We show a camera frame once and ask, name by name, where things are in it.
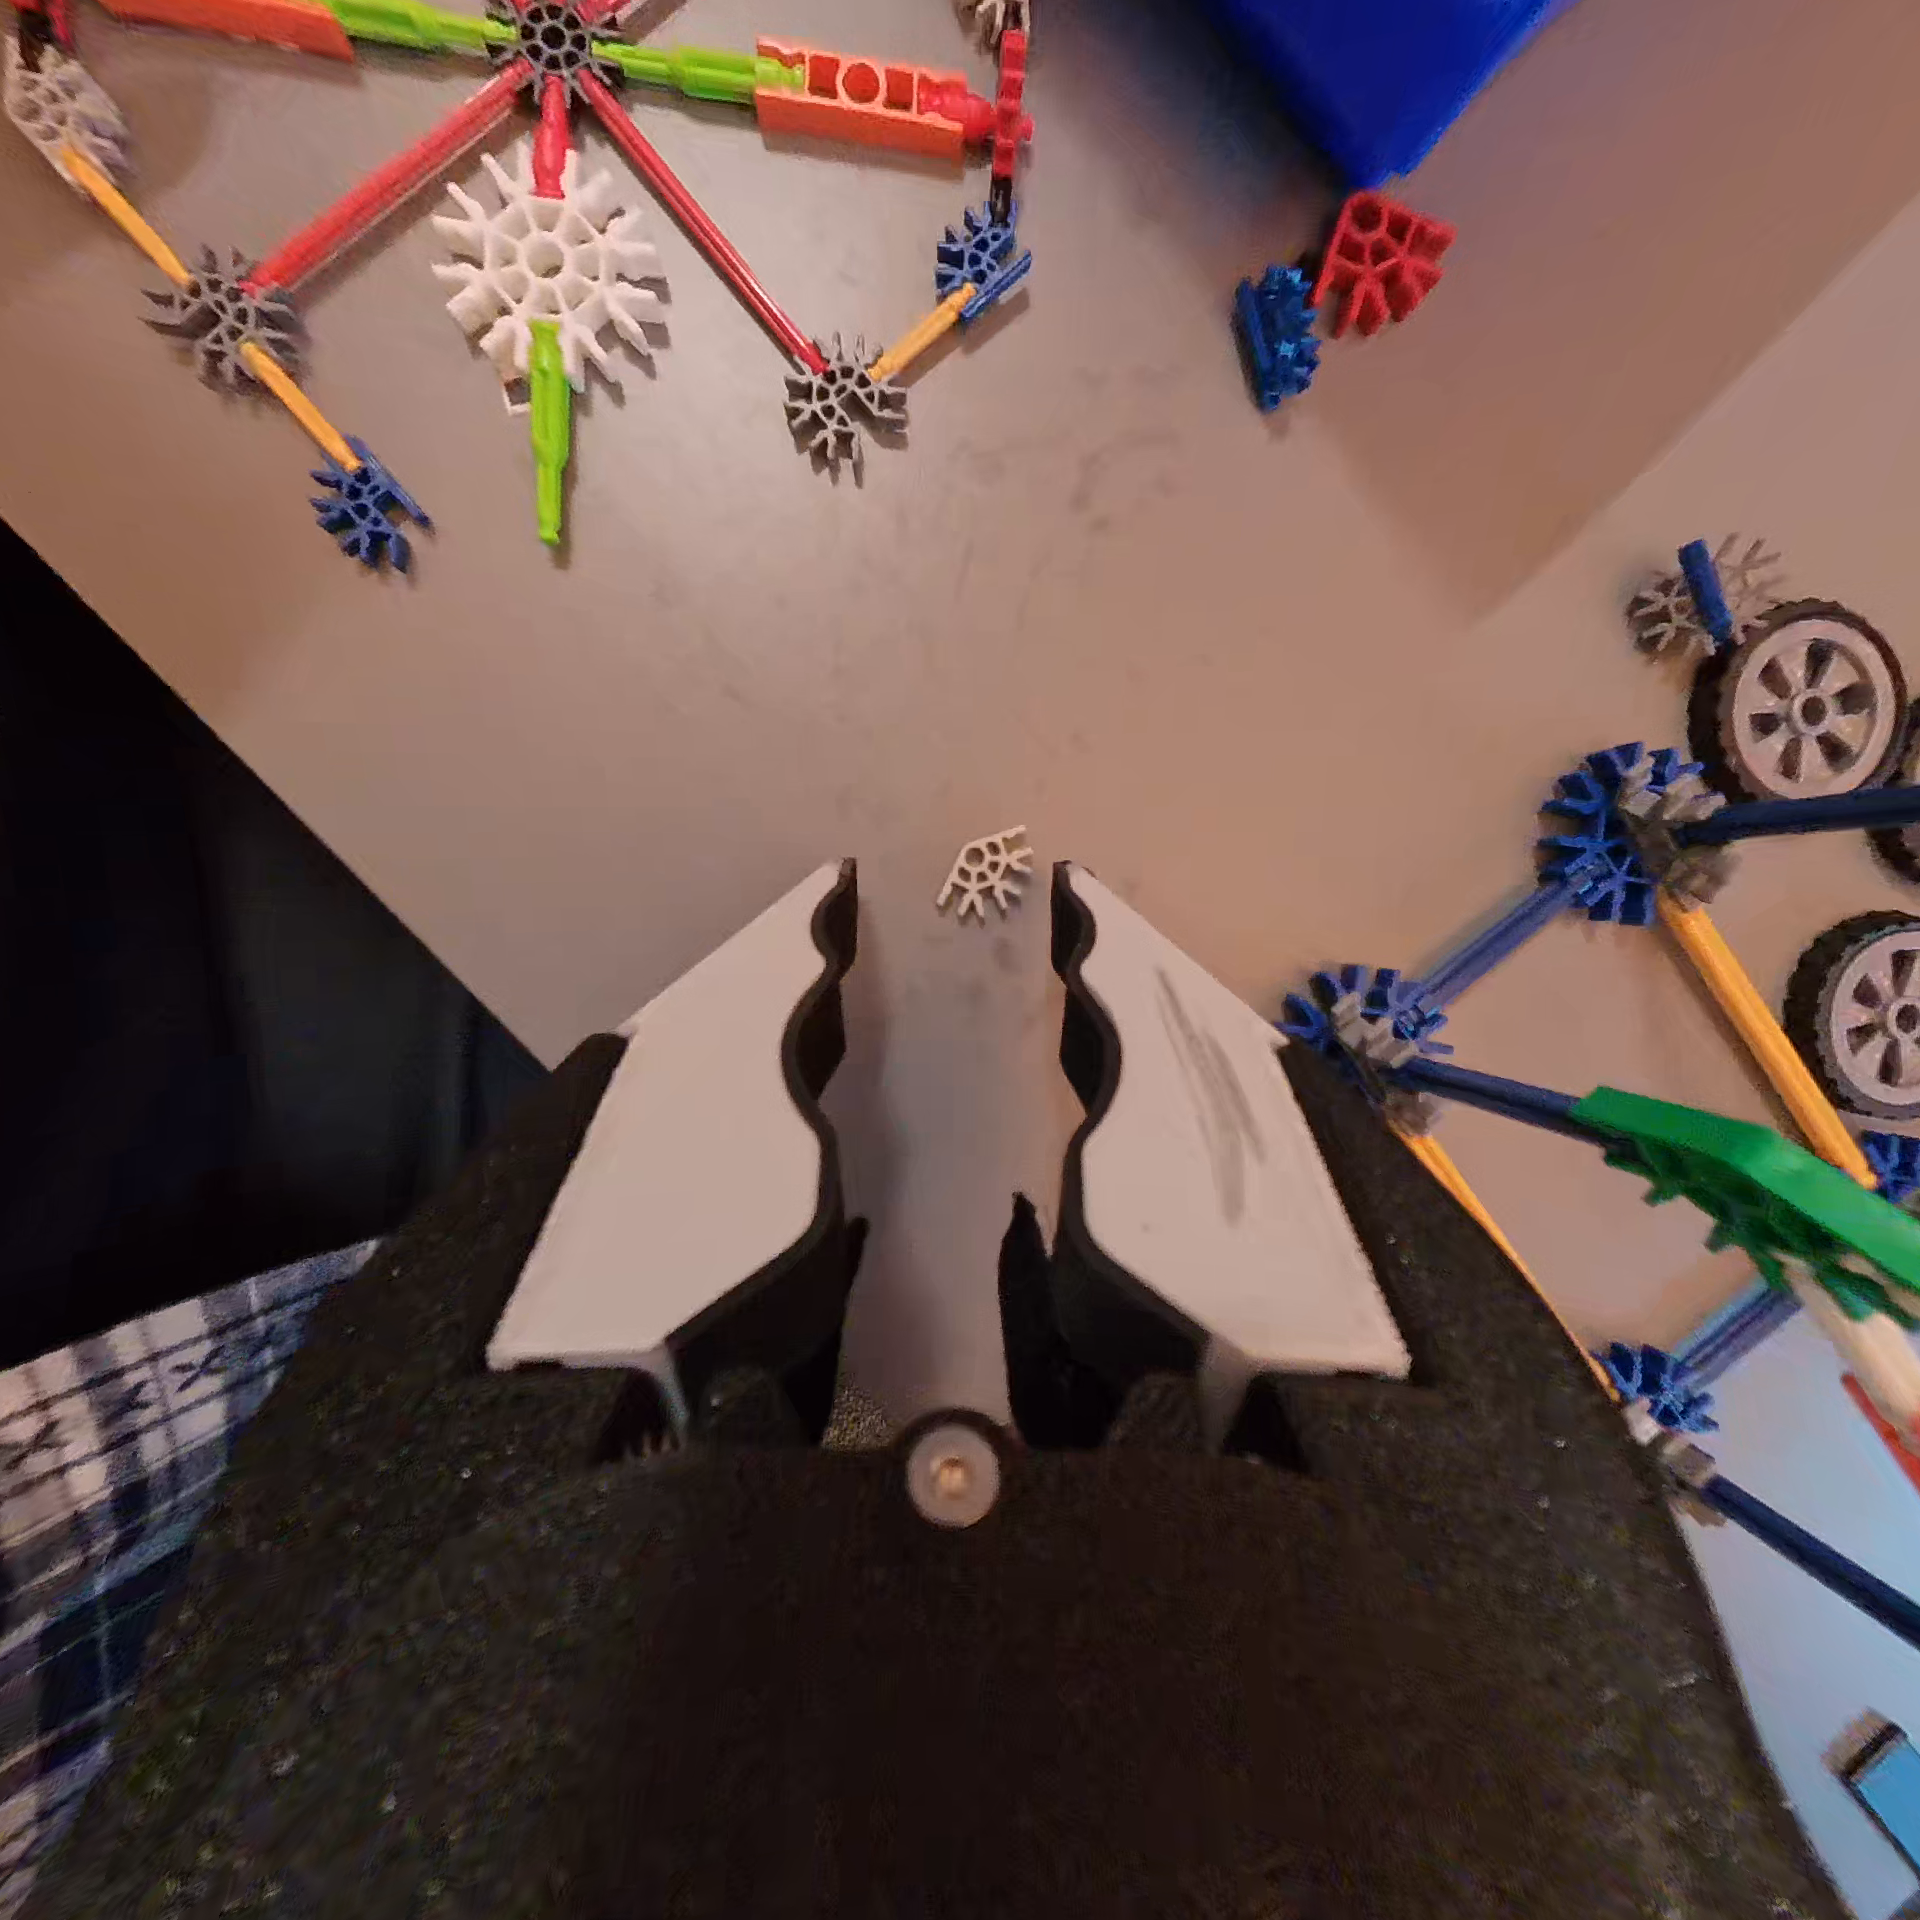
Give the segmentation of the grey toy connector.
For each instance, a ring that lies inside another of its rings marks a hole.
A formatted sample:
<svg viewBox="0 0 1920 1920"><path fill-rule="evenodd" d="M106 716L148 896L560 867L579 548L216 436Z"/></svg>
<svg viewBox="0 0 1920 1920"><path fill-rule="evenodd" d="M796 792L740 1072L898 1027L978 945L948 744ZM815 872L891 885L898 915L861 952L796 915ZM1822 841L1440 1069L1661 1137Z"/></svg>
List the grey toy connector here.
<svg viewBox="0 0 1920 1920"><path fill-rule="evenodd" d="M835 334L812 349L815 368L782 374L782 426L815 471L861 484L869 445L904 445L908 395L891 374L870 373L864 341Z"/></svg>

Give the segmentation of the plaid flannel shirt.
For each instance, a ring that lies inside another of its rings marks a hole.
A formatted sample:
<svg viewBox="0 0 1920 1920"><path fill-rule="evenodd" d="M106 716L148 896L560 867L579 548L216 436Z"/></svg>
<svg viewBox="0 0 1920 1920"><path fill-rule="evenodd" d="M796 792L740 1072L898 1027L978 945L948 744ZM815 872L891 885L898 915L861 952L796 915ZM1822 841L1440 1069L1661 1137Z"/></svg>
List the plaid flannel shirt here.
<svg viewBox="0 0 1920 1920"><path fill-rule="evenodd" d="M237 1432L379 1242L4 1370L4 1916L104 1774Z"/></svg>

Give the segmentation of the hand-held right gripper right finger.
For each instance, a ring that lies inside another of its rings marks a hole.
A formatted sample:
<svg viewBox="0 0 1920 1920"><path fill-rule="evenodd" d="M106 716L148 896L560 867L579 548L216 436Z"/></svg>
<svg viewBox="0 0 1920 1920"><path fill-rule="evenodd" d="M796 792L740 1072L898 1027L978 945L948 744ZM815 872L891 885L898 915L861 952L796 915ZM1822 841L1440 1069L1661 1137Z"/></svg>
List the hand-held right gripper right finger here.
<svg viewBox="0 0 1920 1920"><path fill-rule="evenodd" d="M1221 1442L1259 1378L1412 1382L1376 1267L1285 1073L1285 1040L1081 861L1052 867L1062 1158L1052 1311L1122 1399L1197 1392Z"/></svg>

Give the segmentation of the red toy connector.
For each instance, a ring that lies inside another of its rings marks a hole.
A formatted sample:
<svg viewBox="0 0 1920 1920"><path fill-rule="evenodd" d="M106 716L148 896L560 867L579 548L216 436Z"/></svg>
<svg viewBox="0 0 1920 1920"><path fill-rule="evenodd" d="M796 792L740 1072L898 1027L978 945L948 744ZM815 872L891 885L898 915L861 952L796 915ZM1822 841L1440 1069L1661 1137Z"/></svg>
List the red toy connector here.
<svg viewBox="0 0 1920 1920"><path fill-rule="evenodd" d="M1324 334L1370 341L1387 324L1405 324L1440 284L1452 243L1452 223L1382 190L1349 191L1313 277Z"/></svg>

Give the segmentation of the black printed t-shirt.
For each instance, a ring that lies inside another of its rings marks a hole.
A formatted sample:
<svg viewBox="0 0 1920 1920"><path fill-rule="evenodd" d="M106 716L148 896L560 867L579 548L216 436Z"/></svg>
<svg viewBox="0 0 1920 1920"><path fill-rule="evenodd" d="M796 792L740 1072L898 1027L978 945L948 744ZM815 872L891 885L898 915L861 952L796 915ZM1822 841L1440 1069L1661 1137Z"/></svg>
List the black printed t-shirt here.
<svg viewBox="0 0 1920 1920"><path fill-rule="evenodd" d="M386 1233L546 1069L4 529L4 1364Z"/></svg>

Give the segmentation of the colourful toy wheel model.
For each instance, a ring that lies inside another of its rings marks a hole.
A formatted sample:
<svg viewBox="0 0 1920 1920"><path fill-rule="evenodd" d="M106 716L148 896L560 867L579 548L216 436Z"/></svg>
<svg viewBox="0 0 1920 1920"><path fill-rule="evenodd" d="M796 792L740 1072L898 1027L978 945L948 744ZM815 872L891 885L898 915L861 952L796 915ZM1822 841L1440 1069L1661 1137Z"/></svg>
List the colourful toy wheel model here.
<svg viewBox="0 0 1920 1920"><path fill-rule="evenodd" d="M179 256L123 191L123 115L79 60L73 3L4 3L4 117L50 171L94 207L161 275L142 324L179 342L213 390L268 395L301 426L318 467L315 525L370 572L412 569L407 525L430 517L363 442L304 392L301 291L370 243L421 190L444 187L434 215L450 256L434 267L447 313L480 354L511 414L530 426L534 525L564 541L575 398L588 379L617 386L608 335L652 360L666 341L666 267L608 174L588 174L585 71L620 102L642 84L693 103L743 109L765 136L826 140L941 165L986 164L986 203L1014 203L1030 140L1026 77L1030 3L956 3L994 60L991 92L962 71L841 54L759 37L751 53L646 46L637 3L100 3L123 26L262 42L291 54L351 62L359 49L482 60L486 83L388 158L278 247Z"/></svg>

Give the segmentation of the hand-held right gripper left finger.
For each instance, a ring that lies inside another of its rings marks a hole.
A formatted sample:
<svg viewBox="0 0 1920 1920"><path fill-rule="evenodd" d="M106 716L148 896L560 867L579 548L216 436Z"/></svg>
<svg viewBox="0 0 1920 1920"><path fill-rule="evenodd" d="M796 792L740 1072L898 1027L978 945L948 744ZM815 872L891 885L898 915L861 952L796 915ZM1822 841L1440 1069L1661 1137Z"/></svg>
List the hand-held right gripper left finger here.
<svg viewBox="0 0 1920 1920"><path fill-rule="evenodd" d="M689 1426L759 1369L819 1437L858 1269L822 1095L858 867L826 861L612 1034L611 1079L489 1331L492 1370L641 1370Z"/></svg>

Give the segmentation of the blue toy connector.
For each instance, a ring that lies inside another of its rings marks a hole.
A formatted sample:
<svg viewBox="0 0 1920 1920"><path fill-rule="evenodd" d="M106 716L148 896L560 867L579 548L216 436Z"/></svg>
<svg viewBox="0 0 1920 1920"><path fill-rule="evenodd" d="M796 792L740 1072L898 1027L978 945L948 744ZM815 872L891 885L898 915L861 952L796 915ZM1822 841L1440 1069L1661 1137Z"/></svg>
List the blue toy connector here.
<svg viewBox="0 0 1920 1920"><path fill-rule="evenodd" d="M1018 207L1001 215L991 203L966 207L962 223L932 247L932 294L956 325L982 319L1030 275L1030 251L1018 244Z"/></svg>
<svg viewBox="0 0 1920 1920"><path fill-rule="evenodd" d="M1322 347L1309 277L1298 267L1269 263L1257 277L1239 277L1231 325L1259 414L1309 392Z"/></svg>

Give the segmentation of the yellow toy rod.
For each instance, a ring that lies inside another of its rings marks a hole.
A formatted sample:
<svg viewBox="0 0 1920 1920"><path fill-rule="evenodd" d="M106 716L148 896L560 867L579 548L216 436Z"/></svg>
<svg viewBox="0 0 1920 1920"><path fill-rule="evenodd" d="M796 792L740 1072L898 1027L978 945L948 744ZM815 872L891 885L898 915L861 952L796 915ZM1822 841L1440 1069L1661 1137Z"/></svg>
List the yellow toy rod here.
<svg viewBox="0 0 1920 1920"><path fill-rule="evenodd" d="M962 325L966 311L976 301L976 288L969 282L956 284L948 301L941 301L931 313L923 313L908 334L898 335L887 349L882 349L870 365L870 382L894 382L904 374L916 360L923 360L932 347L948 341L956 325Z"/></svg>

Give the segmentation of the small white toy piece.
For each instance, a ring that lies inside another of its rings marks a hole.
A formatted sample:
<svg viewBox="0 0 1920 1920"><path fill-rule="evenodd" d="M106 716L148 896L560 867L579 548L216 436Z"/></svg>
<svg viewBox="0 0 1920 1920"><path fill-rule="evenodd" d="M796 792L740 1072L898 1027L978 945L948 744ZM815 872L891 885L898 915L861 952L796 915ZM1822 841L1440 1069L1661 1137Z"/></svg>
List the small white toy piece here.
<svg viewBox="0 0 1920 1920"><path fill-rule="evenodd" d="M1035 851L1021 822L974 837L952 855L932 909L956 923L982 923L989 910L1005 919L1018 903L1030 872Z"/></svg>

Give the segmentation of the blue plastic bin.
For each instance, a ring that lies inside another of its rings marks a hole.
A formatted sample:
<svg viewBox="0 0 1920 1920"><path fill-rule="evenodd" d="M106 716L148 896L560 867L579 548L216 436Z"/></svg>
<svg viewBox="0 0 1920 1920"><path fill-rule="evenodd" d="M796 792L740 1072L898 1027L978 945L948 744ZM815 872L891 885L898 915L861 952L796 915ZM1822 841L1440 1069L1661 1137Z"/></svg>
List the blue plastic bin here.
<svg viewBox="0 0 1920 1920"><path fill-rule="evenodd" d="M1569 3L1202 3L1349 190L1412 174Z"/></svg>

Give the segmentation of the toy frame model with wheels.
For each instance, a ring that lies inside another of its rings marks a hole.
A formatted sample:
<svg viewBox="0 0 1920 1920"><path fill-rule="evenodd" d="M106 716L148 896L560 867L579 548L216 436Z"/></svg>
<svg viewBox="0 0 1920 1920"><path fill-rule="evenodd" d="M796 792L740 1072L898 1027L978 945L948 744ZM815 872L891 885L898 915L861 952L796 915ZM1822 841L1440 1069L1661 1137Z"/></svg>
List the toy frame model with wheels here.
<svg viewBox="0 0 1920 1920"><path fill-rule="evenodd" d="M1337 1069L1412 1156L1493 1218L1432 1140L1437 1105L1592 1147L1650 1205L1703 1216L1756 1297L1688 1359L1614 1341L1591 1369L1661 1460L1675 1501L1739 1524L1854 1610L1917 1642L1917 1601L1739 1489L1699 1446L1706 1370L1802 1317L1842 1389L1917 1482L1917 910L1822 932L1772 1009L1710 903L1753 841L1854 837L1917 885L1917 698L1900 652L1835 599L1787 599L1767 541L1688 541L1630 599L1650 658L1690 667L1684 747L1579 756L1539 811L1530 885L1425 973L1330 966L1283 1000L1281 1034ZM1448 1062L1444 1023L1555 922L1656 928L1688 962L1790 1132L1637 1089L1561 1095Z"/></svg>

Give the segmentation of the red toy rod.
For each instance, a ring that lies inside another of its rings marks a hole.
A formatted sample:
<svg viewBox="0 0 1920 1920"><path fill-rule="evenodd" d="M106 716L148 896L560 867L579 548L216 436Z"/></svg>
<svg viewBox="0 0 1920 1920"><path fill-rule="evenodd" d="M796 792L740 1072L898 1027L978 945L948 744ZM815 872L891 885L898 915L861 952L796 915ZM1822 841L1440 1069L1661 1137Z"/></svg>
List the red toy rod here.
<svg viewBox="0 0 1920 1920"><path fill-rule="evenodd" d="M701 261L718 275L735 301L755 317L755 324L781 347L782 360L805 374L826 373L826 355L819 347L789 319L789 313L769 296L759 277L751 272L747 258L730 244L730 239L716 225L705 207L693 195L693 190L672 174L672 165L656 154L646 135L637 128L629 111L612 99L611 84L595 71L585 71L579 83L582 102L598 117L601 132L641 175L641 183L652 191L660 210L672 215Z"/></svg>

